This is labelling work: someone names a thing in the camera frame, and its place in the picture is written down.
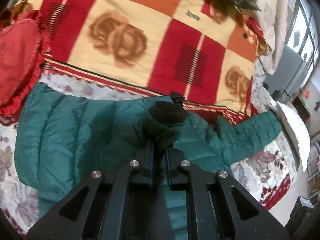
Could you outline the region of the green quilted puffer jacket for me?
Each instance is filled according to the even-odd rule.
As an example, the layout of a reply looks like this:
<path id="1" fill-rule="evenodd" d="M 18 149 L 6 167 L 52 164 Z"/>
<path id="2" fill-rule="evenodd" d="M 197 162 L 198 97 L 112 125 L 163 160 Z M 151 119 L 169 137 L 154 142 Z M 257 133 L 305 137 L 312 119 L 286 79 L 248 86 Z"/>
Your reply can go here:
<path id="1" fill-rule="evenodd" d="M 231 174 L 231 165 L 253 156 L 280 132 L 272 112 L 237 125 L 218 117 L 212 125 L 183 108 L 184 97 L 129 101 L 90 100 L 38 83 L 20 116 L 15 147 L 19 180 L 36 189 L 42 217 L 99 170 L 116 172 L 152 143 L 154 181 L 150 218 L 153 239 L 188 239 L 183 191 L 168 187 L 165 152 L 183 152 L 204 171 Z"/>

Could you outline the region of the white pillow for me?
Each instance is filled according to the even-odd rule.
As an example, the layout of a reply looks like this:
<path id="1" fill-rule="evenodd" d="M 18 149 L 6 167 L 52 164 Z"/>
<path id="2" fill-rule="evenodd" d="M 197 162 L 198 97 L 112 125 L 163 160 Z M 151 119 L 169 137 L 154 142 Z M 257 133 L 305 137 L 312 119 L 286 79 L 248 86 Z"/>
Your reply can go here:
<path id="1" fill-rule="evenodd" d="M 277 115 L 300 158 L 303 172 L 307 170 L 310 154 L 310 136 L 301 117 L 289 106 L 276 102 Z"/>

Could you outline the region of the red heart-shaped ruffled pillow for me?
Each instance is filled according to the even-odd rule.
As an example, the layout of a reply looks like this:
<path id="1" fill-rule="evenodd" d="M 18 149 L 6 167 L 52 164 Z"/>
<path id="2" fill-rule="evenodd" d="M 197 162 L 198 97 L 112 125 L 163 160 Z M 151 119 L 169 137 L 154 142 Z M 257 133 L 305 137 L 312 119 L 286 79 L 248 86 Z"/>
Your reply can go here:
<path id="1" fill-rule="evenodd" d="M 38 82 L 50 38 L 38 10 L 1 28 L 1 124 L 18 121 L 25 100 Z"/>

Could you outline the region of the grey quilted bedspread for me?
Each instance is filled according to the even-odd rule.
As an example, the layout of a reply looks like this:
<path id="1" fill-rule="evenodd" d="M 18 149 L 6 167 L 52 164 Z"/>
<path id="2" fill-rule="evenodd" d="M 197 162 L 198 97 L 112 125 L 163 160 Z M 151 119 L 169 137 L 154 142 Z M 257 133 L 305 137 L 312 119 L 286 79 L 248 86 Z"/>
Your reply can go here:
<path id="1" fill-rule="evenodd" d="M 273 75 L 283 52 L 286 32 L 289 0 L 257 0 L 259 10 L 245 10 L 242 13 L 253 16 L 260 24 L 270 50 L 267 55 L 260 56 L 265 72 Z"/>

